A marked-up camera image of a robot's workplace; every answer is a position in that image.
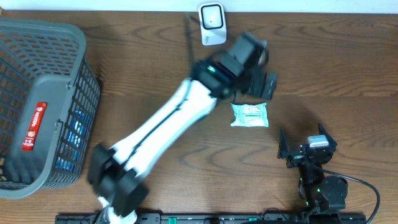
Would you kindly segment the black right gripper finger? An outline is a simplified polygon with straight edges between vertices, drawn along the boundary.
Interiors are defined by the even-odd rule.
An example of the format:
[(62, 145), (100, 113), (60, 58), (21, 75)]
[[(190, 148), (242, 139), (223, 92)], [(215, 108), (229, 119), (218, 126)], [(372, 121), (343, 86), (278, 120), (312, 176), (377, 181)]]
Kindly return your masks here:
[(279, 148), (277, 151), (278, 159), (285, 159), (289, 155), (289, 145), (287, 144), (284, 130), (280, 130)]
[(329, 143), (329, 147), (337, 147), (337, 142), (327, 133), (326, 129), (321, 123), (318, 124), (318, 132), (320, 135), (324, 135)]

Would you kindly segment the mint green wipes packet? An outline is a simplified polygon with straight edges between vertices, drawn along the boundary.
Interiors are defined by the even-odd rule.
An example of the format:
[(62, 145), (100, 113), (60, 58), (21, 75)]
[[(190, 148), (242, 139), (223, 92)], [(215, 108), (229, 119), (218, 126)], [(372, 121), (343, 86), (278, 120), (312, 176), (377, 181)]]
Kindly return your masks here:
[(267, 103), (260, 103), (257, 105), (236, 105), (231, 104), (234, 111), (235, 120), (231, 123), (231, 126), (240, 127), (269, 127), (267, 118)]

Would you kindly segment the blue Oreo cookie pack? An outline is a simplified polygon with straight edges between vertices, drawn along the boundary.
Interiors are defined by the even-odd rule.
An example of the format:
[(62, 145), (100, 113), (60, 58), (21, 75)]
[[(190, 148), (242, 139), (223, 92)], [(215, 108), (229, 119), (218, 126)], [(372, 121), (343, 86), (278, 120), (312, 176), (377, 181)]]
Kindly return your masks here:
[(56, 169), (73, 174), (81, 171), (91, 125), (90, 115), (82, 109), (76, 109), (68, 117), (58, 150), (59, 156), (55, 162)]

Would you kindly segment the red Nescafe coffee stick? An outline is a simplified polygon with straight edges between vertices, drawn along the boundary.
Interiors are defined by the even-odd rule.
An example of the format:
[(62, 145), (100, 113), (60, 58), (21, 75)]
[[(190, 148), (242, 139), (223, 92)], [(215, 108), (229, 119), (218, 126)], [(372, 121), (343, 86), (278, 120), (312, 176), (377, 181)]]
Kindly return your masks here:
[(23, 151), (33, 150), (35, 145), (35, 140), (37, 138), (40, 129), (40, 124), (42, 122), (42, 118), (44, 116), (46, 108), (47, 108), (47, 103), (45, 102), (38, 102), (36, 104), (34, 115), (32, 117), (27, 134), (21, 146), (21, 149)]

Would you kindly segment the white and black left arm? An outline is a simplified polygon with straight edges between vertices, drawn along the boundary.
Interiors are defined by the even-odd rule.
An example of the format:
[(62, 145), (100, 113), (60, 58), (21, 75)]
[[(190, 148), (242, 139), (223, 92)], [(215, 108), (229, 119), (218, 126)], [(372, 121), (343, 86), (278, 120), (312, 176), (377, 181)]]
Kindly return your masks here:
[(88, 183), (103, 209), (95, 223), (135, 223), (136, 210), (149, 193), (143, 180), (163, 153), (220, 100), (240, 92), (271, 99), (276, 79), (267, 77), (267, 41), (243, 32), (230, 49), (192, 63), (188, 78), (158, 111), (111, 147), (93, 148)]

